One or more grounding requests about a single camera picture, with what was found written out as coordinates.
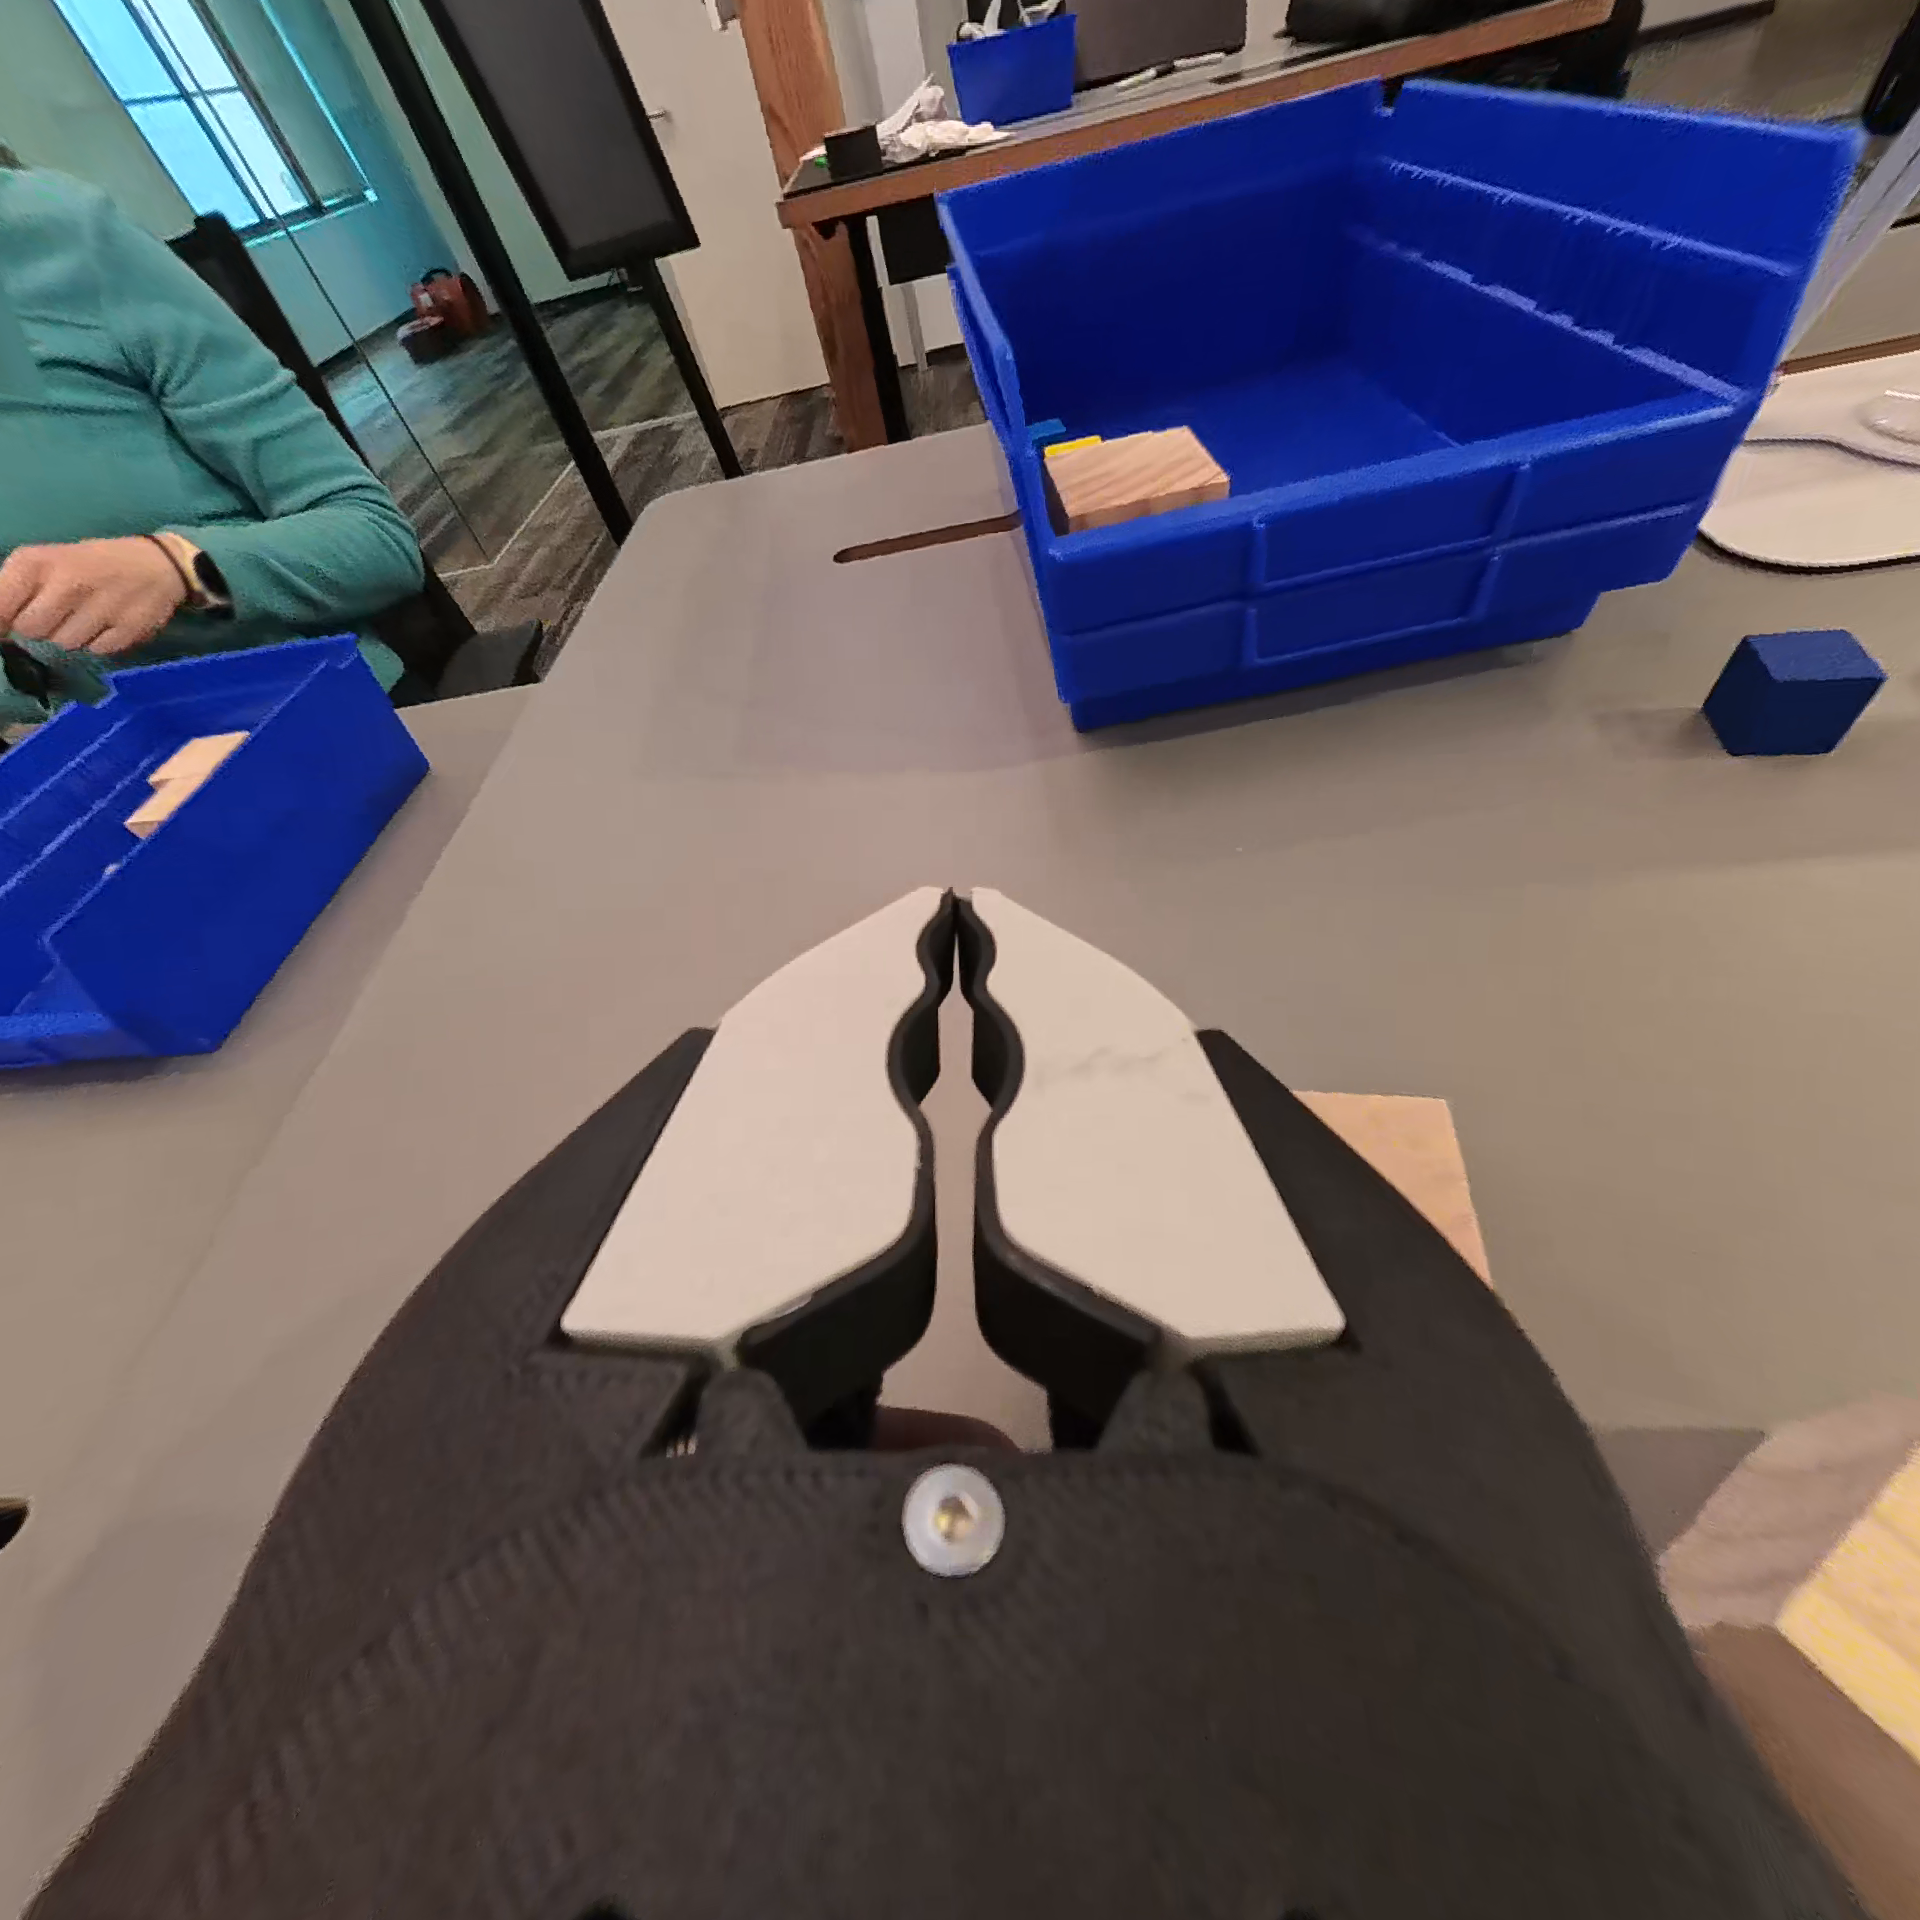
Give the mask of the shallow blue plastic bin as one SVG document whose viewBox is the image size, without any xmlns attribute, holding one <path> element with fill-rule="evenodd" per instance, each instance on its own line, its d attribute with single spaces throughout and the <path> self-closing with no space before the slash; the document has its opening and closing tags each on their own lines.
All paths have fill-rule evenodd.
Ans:
<svg viewBox="0 0 1920 1920">
<path fill-rule="evenodd" d="M 203 733 L 250 741 L 149 839 Z M 206 1055 L 415 794 L 428 760 L 354 636 L 133 667 L 1 760 L 1 1070 Z"/>
</svg>

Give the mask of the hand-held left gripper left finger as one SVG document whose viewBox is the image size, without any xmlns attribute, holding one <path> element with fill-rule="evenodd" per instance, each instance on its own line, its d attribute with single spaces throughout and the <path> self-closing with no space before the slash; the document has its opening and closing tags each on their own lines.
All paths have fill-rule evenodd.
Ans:
<svg viewBox="0 0 1920 1920">
<path fill-rule="evenodd" d="M 735 1000 L 560 1313 L 567 1344 L 755 1371 L 806 1432 L 872 1403 L 936 1280 L 923 1094 L 954 897 L 922 887 Z"/>
</svg>

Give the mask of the plain wooden blocks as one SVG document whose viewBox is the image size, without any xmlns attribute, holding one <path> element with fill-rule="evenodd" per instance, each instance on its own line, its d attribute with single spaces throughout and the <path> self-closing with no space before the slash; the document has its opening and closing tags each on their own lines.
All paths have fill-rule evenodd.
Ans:
<svg viewBox="0 0 1920 1920">
<path fill-rule="evenodd" d="M 139 840 L 154 835 L 246 741 L 246 730 L 227 730 L 194 735 L 180 744 L 173 756 L 149 771 L 149 791 L 122 821 L 122 827 Z"/>
</svg>

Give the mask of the brown wooden desk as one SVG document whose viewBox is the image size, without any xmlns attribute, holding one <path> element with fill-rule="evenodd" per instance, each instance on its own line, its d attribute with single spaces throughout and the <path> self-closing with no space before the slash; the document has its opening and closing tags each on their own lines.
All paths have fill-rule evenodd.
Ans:
<svg viewBox="0 0 1920 1920">
<path fill-rule="evenodd" d="M 783 164 L 776 215 L 793 239 L 842 443 L 862 452 L 909 439 L 898 355 L 867 233 L 867 222 L 881 211 L 1313 92 L 1403 82 L 1540 42 L 1580 36 L 1601 28 L 1611 10 L 1603 2 L 1512 6 L 1467 17 L 1444 34 L 1357 49 L 1266 39 L 1180 73 L 1094 89 L 1074 108 L 1021 122 L 987 145 L 884 165 L 856 180 L 830 180 L 810 154 L 828 133 L 842 129 L 847 115 L 823 6 L 735 6 L 759 118 L 774 161 Z"/>
</svg>

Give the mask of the large plain wooden cube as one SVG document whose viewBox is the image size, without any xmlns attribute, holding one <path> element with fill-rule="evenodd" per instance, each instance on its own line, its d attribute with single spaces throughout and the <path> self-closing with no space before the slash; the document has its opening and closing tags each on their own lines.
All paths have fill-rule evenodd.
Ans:
<svg viewBox="0 0 1920 1920">
<path fill-rule="evenodd" d="M 1436 1094 L 1299 1091 L 1295 1098 L 1444 1235 L 1492 1288 L 1487 1247 L 1448 1102 Z"/>
<path fill-rule="evenodd" d="M 1859 1907 L 1915 1918 L 1915 1398 L 1773 1432 L 1659 1552 L 1659 1585 Z"/>
<path fill-rule="evenodd" d="M 1044 458 L 1048 511 L 1068 534 L 1230 499 L 1233 481 L 1191 425 L 1165 425 Z"/>
</svg>

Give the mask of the red brown bag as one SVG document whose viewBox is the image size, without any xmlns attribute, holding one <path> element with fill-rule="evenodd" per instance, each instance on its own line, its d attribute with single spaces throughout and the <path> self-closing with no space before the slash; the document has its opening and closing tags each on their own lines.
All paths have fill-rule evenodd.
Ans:
<svg viewBox="0 0 1920 1920">
<path fill-rule="evenodd" d="M 448 267 L 432 267 L 410 287 L 410 319 L 397 328 L 397 345 L 415 365 L 437 365 L 465 345 L 480 342 L 494 327 L 488 299 L 478 282 Z"/>
</svg>

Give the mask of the bright window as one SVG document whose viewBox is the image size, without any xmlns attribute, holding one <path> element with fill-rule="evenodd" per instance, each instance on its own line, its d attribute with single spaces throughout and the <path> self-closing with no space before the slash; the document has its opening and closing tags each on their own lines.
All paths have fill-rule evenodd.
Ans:
<svg viewBox="0 0 1920 1920">
<path fill-rule="evenodd" d="M 111 105 L 199 217 L 243 241 L 377 201 L 293 6 L 55 2 Z"/>
</svg>

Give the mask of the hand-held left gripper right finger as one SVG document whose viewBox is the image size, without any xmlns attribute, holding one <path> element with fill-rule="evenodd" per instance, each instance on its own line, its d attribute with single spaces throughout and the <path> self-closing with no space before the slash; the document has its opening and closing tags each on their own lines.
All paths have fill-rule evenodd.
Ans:
<svg viewBox="0 0 1920 1920">
<path fill-rule="evenodd" d="M 973 1292 L 993 1354 L 1090 1448 L 1127 1387 L 1313 1353 L 1346 1317 L 1165 993 L 1005 892 L 959 901 L 977 1138 Z"/>
</svg>

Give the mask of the crumpled white cloth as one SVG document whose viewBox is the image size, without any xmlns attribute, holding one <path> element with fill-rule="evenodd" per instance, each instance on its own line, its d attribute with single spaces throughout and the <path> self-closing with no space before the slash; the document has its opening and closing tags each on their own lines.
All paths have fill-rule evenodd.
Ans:
<svg viewBox="0 0 1920 1920">
<path fill-rule="evenodd" d="M 946 105 L 946 89 L 931 77 L 876 122 L 876 141 L 886 165 L 974 154 L 1009 141 L 996 122 L 968 122 Z"/>
</svg>

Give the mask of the small blue desk bin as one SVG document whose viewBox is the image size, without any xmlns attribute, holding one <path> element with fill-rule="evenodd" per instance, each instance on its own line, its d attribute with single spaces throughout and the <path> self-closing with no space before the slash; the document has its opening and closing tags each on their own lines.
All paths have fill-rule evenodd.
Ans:
<svg viewBox="0 0 1920 1920">
<path fill-rule="evenodd" d="M 1077 17 L 1063 6 L 1015 7 L 1010 26 L 965 24 L 946 43 L 956 118 L 1010 128 L 1071 108 Z"/>
</svg>

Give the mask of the black office chair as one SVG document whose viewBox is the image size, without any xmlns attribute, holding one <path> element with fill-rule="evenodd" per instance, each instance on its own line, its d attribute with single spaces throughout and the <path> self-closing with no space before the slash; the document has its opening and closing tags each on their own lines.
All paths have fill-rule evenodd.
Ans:
<svg viewBox="0 0 1920 1920">
<path fill-rule="evenodd" d="M 301 393 L 362 458 L 364 452 L 341 418 L 320 371 L 306 350 L 301 350 L 293 324 L 275 304 L 273 290 L 228 222 L 218 215 L 201 215 L 167 247 L 275 355 Z M 424 566 L 419 593 L 401 599 L 372 618 L 372 636 L 400 659 L 400 685 L 395 693 L 400 707 L 538 685 L 539 618 L 520 621 L 511 630 L 476 630 L 429 566 Z"/>
</svg>

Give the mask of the black display on stand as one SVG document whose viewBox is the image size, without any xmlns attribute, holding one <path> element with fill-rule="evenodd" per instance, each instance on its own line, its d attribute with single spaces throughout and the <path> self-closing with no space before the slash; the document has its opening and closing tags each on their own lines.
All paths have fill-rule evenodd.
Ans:
<svg viewBox="0 0 1920 1920">
<path fill-rule="evenodd" d="M 697 250 L 684 197 L 596 2 L 419 12 L 562 276 L 615 276 L 658 332 L 726 480 L 741 476 L 662 263 Z"/>
</svg>

